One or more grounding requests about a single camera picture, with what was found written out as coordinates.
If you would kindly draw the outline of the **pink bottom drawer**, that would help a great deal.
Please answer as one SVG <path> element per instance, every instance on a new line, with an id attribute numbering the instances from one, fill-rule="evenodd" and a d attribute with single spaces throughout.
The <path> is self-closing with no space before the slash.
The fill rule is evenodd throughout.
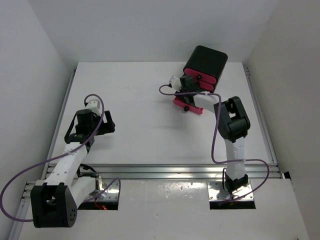
<path id="1" fill-rule="evenodd" d="M 180 98 L 178 97 L 175 97 L 173 99 L 173 103 L 182 108 L 185 112 L 192 112 L 194 114 L 197 114 L 197 115 L 202 115 L 203 114 L 203 108 L 199 108 L 199 107 L 196 107 L 196 106 L 193 106 L 191 104 L 188 104 L 186 102 L 184 102 L 183 100 L 181 100 Z"/>

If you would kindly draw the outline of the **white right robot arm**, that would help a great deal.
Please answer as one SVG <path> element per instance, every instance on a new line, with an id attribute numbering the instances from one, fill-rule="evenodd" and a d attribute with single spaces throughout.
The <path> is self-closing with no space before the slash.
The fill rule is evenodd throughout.
<path id="1" fill-rule="evenodd" d="M 186 103 L 215 114 L 217 126 L 214 134 L 219 133 L 224 139 L 227 158 L 222 189 L 232 194 L 248 184 L 244 145 L 251 123 L 242 101 L 237 96 L 222 101 L 218 94 L 200 90 L 200 85 L 190 75 L 183 75 L 179 81 L 177 93 L 182 94 Z"/>

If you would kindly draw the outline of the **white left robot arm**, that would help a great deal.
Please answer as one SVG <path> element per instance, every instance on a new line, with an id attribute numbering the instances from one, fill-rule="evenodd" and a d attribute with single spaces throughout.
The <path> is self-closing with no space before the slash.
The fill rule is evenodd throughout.
<path id="1" fill-rule="evenodd" d="M 78 110 L 64 136 L 64 156 L 49 177 L 30 192 L 33 225 L 36 228 L 71 228 L 78 207 L 99 189 L 98 175 L 80 174 L 80 166 L 89 153 L 95 136 L 113 133 L 115 123 L 110 111 L 97 107 Z"/>

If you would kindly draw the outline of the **black drawer cabinet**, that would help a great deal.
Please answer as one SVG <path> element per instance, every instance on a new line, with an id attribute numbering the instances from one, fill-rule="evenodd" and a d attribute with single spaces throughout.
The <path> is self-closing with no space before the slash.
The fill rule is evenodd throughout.
<path id="1" fill-rule="evenodd" d="M 192 70 L 214 76 L 217 80 L 215 85 L 216 89 L 227 60 L 228 55 L 226 53 L 198 45 L 195 47 L 194 51 L 186 62 L 183 68 L 183 73 L 185 68 L 190 68 Z M 197 79 L 194 79 L 199 81 L 201 80 L 201 77 L 198 76 Z"/>

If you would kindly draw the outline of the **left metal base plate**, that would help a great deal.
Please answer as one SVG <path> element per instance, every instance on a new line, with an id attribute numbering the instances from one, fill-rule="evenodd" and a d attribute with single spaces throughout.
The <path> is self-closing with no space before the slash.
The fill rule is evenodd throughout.
<path id="1" fill-rule="evenodd" d="M 110 181 L 102 181 L 97 184 L 97 189 L 90 193 L 83 203 L 88 202 L 117 202 L 120 197 L 121 183 L 115 180 L 112 184 Z"/>

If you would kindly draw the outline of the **metal base plate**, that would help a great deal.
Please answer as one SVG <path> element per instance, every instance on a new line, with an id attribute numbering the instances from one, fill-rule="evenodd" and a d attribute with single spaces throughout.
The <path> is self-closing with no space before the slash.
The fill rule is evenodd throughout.
<path id="1" fill-rule="evenodd" d="M 254 194 L 252 193 L 252 184 L 249 181 L 245 186 L 228 193 L 222 187 L 222 180 L 213 180 L 207 182 L 208 197 L 210 202 L 254 202 Z"/>
<path id="2" fill-rule="evenodd" d="M 115 180 L 112 184 L 110 181 L 102 181 L 97 184 L 97 189 L 90 193 L 83 203 L 88 202 L 117 202 L 120 197 L 121 183 Z"/>

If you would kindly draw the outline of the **aluminium rail frame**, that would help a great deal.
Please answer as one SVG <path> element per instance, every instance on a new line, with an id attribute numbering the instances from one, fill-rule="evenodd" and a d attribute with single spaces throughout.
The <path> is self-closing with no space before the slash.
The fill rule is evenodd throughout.
<path id="1" fill-rule="evenodd" d="M 50 155 L 58 155 L 63 136 L 84 97 L 97 94 L 115 122 L 115 132 L 96 138 L 86 163 L 107 179 L 120 178 L 118 210 L 81 210 L 72 228 L 35 228 L 16 222 L 13 240 L 293 240 L 305 236 L 292 186 L 281 178 L 265 129 L 255 109 L 245 69 L 226 64 L 217 86 L 224 99 L 238 96 L 251 128 L 245 156 L 257 191 L 255 209 L 211 210 L 208 180 L 218 178 L 224 161 L 224 140 L 211 147 L 215 116 L 184 112 L 173 104 L 163 84 L 180 76 L 182 62 L 80 62 L 68 87 Z"/>

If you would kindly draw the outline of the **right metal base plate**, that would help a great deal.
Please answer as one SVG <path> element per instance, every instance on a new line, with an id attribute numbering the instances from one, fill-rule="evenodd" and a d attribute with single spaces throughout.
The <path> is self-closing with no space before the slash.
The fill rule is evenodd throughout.
<path id="1" fill-rule="evenodd" d="M 222 180 L 213 180 L 207 182 L 208 197 L 210 202 L 254 202 L 254 194 L 252 193 L 252 184 L 249 181 L 245 186 L 228 193 L 222 187 Z"/>

